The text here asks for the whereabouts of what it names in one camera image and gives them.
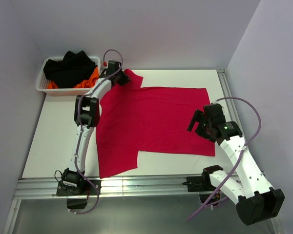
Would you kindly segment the red t shirt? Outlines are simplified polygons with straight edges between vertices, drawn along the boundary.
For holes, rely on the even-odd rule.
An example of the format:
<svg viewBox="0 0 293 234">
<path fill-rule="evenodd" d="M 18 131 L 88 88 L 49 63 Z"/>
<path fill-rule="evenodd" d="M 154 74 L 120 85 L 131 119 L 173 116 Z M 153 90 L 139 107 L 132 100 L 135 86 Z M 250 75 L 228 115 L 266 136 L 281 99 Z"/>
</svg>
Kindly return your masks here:
<svg viewBox="0 0 293 234">
<path fill-rule="evenodd" d="M 215 156 L 214 143 L 187 130 L 196 110 L 209 104 L 205 88 L 142 87 L 143 78 L 127 69 L 130 81 L 102 98 L 96 127 L 101 178 L 137 168 L 140 151 Z"/>
</svg>

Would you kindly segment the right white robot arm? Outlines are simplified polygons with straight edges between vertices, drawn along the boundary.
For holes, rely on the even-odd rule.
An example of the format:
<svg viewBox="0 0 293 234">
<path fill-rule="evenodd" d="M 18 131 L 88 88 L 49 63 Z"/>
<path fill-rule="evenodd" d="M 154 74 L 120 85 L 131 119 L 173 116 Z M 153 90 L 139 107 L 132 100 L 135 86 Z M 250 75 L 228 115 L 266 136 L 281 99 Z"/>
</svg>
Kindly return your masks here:
<svg viewBox="0 0 293 234">
<path fill-rule="evenodd" d="M 226 121 L 219 105 L 196 110 L 187 128 L 212 143 L 217 143 L 227 155 L 240 181 L 237 182 L 219 165 L 204 168 L 201 176 L 188 177 L 185 184 L 206 189 L 214 194 L 222 192 L 235 205 L 239 218 L 251 225 L 278 215 L 285 196 L 275 189 L 255 163 L 239 126 Z"/>
</svg>

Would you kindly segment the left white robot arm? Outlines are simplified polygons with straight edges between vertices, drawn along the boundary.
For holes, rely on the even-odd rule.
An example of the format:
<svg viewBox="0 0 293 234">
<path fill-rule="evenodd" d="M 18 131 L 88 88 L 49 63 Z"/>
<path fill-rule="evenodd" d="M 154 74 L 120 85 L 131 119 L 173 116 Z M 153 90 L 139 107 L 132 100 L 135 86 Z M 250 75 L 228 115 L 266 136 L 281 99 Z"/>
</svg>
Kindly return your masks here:
<svg viewBox="0 0 293 234">
<path fill-rule="evenodd" d="M 121 68 L 103 70 L 94 87 L 87 93 L 78 95 L 75 100 L 74 120 L 77 125 L 73 152 L 67 168 L 62 173 L 62 182 L 75 195 L 84 192 L 87 185 L 85 178 L 85 158 L 91 135 L 100 120 L 100 101 L 113 86 L 125 85 L 129 77 Z"/>
</svg>

